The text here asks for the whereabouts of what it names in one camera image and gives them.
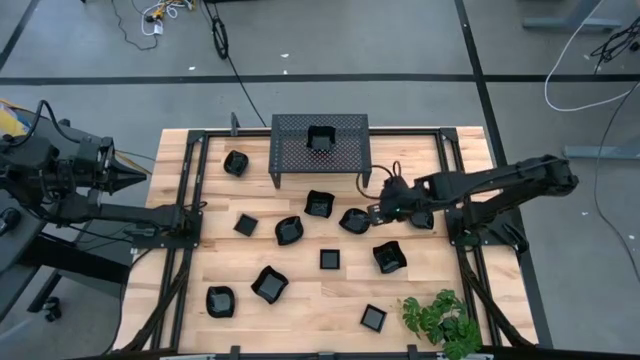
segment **wooden table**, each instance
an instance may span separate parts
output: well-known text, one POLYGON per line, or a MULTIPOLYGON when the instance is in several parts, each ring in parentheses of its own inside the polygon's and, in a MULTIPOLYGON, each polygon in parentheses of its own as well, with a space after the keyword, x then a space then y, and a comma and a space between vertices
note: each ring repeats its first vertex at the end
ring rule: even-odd
MULTIPOLYGON (((466 171, 492 167, 483 129, 459 127, 457 131, 466 171)), ((187 132, 164 130, 148 207, 175 203, 187 132)), ((440 171, 433 136, 372 136, 371 152, 374 164, 390 168, 394 160, 399 160, 408 182, 440 171)), ((198 153, 196 148, 193 164, 197 164, 198 153)), ((458 262, 448 243, 443 212, 435 213, 432 231, 418 230, 408 223, 392 223, 370 228, 364 235, 353 235, 340 228, 338 221, 347 209, 364 209, 372 203, 356 191, 355 175, 284 174, 282 188, 276 190, 267 171, 268 163, 268 137, 216 137, 209 144, 202 195, 208 206, 204 208, 202 242, 191 265, 180 353, 228 353, 232 345, 240 345, 243 353, 398 352, 406 351, 407 344, 416 344, 420 351, 439 350, 405 328, 399 300, 414 296, 422 304, 429 304, 444 288, 463 297, 458 262), (222 168, 231 150, 250 158, 249 168, 240 179, 222 168), (329 219, 303 212, 312 189, 336 196, 329 219), (233 230, 241 213, 259 220, 251 238, 233 230), (302 217, 305 235, 296 244, 279 247, 275 225, 292 215, 302 217), (390 240, 400 242, 409 265, 382 275, 372 248, 390 240), (320 249, 340 249, 341 269, 320 270, 320 249), (290 281, 274 305, 250 288, 267 265, 290 281), (233 318, 213 319, 205 310, 207 288, 221 285, 235 292, 233 318), (367 304, 388 313, 380 334, 360 325, 367 304)), ((386 176, 374 171, 367 192, 377 195, 386 176)), ((193 178, 190 176, 191 192, 193 178)), ((521 334, 536 342, 515 254, 506 246, 485 246, 483 251, 495 301, 521 334)), ((153 250, 133 269, 115 348, 131 340, 155 307, 165 255, 166 250, 153 250)), ((489 344, 484 308, 478 300, 476 304, 483 339, 489 344)), ((165 317, 163 346, 169 343, 172 311, 165 317)))

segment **desk leg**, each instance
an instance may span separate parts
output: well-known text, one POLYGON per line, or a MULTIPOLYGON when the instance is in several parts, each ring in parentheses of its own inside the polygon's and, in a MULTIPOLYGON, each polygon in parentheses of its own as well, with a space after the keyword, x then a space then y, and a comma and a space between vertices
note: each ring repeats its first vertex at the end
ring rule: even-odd
POLYGON ((271 180, 273 180, 273 185, 276 189, 280 189, 280 173, 269 173, 271 175, 271 180))
POLYGON ((362 187, 365 189, 369 187, 369 179, 371 178, 371 172, 362 173, 362 187))
POLYGON ((32 313, 40 312, 40 310, 42 310, 42 307, 44 306, 44 303, 53 292, 53 289, 56 288, 56 285, 58 285, 58 282, 61 278, 62 275, 60 275, 60 271, 54 270, 47 279, 47 282, 45 282, 40 291, 38 291, 38 294, 27 308, 27 311, 32 313))
POLYGON ((125 283, 129 274, 129 267, 126 265, 48 240, 40 235, 27 248, 20 262, 46 265, 117 284, 125 283))

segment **small black square box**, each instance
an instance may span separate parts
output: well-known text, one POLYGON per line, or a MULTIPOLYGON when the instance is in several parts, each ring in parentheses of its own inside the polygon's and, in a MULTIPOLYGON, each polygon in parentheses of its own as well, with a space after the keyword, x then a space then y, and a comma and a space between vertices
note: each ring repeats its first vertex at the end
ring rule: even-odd
POLYGON ((367 305, 367 308, 364 310, 364 314, 362 315, 362 320, 360 320, 360 324, 368 327, 371 330, 380 332, 382 330, 382 325, 384 325, 384 319, 386 317, 386 312, 378 309, 373 305, 367 305))
POLYGON ((340 250, 320 250, 320 269, 340 269, 340 250))
POLYGON ((258 225, 258 220, 252 218, 249 215, 242 214, 233 230, 243 235, 251 236, 251 234, 253 234, 253 230, 256 228, 256 225, 258 225))

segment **concrete floor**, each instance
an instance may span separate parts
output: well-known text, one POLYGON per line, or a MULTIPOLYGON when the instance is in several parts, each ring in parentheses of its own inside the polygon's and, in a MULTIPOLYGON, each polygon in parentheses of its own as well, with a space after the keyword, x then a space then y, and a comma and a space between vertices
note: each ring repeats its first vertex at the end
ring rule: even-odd
MULTIPOLYGON (((148 45, 150 39, 140 35, 139 17, 130 1, 115 2, 130 38, 148 45)), ((0 2, 0 48, 26 9, 25 3, 0 2)), ((153 3, 136 0, 138 8, 153 3)), ((573 3, 465 1, 485 74, 548 72, 568 35, 525 31, 520 21, 524 16, 564 14, 573 3)), ((289 74, 472 72, 452 1, 261 0, 219 8, 229 31, 232 57, 242 74, 282 74, 285 70, 289 74)), ((620 0, 605 3, 598 15, 620 18, 626 26, 640 15, 640 9, 634 0, 620 0)), ((148 52, 124 43, 116 23, 107 0, 87 0, 86 5, 40 0, 0 70, 0 78, 232 74, 228 63, 215 54, 200 12, 180 11, 178 19, 167 20, 158 48, 148 52)), ((577 37, 559 73, 590 73, 595 60, 584 55, 606 38, 595 34, 577 37)), ((639 56, 624 54, 602 71, 640 73, 639 56)), ((569 107, 617 95, 631 85, 552 84, 550 95, 556 104, 569 107)), ((246 86, 267 121, 274 113, 356 112, 368 113, 372 125, 485 125, 472 82, 246 86)), ((545 104, 540 83, 489 84, 488 88, 509 161, 545 153, 560 155, 566 144, 597 145, 617 105, 558 113, 545 104)), ((259 125, 238 84, 0 86, 0 98, 26 107, 47 99, 56 115, 71 119, 74 127, 113 136, 118 148, 151 156, 163 128, 226 127, 232 111, 243 126, 259 125)), ((608 144, 638 137, 638 98, 640 93, 627 101, 608 144)), ((640 353, 636 335, 640 285, 614 233, 596 215, 594 161, 573 161, 572 170, 581 184, 570 196, 537 199, 522 207, 554 346, 640 353)), ((603 211, 632 247, 640 241, 639 176, 640 169, 633 162, 601 162, 603 211)), ((142 205, 147 186, 125 189, 105 201, 142 205)), ((117 226, 102 223, 92 229, 108 233, 117 226)), ((97 253, 123 263, 131 261, 126 246, 107 246, 97 253)), ((115 331, 117 299, 63 280, 55 295, 63 301, 64 317, 44 323, 24 309, 46 275, 46 269, 40 271, 0 324, 0 332, 23 324, 1 338, 3 358, 60 359, 102 352, 115 331), (22 340, 37 345, 27 347, 22 340)), ((92 285, 111 295, 118 291, 107 284, 92 285)))

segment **potted plant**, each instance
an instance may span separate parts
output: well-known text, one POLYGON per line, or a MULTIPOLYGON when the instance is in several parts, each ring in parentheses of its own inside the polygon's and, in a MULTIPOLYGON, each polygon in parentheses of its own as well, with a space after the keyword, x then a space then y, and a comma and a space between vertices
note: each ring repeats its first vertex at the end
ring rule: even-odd
POLYGON ((482 346, 480 329, 467 315, 466 305, 456 298, 453 290, 442 290, 433 303, 420 306, 413 297, 404 300, 402 319, 418 339, 425 333, 433 344, 442 345, 450 360, 460 360, 482 346))

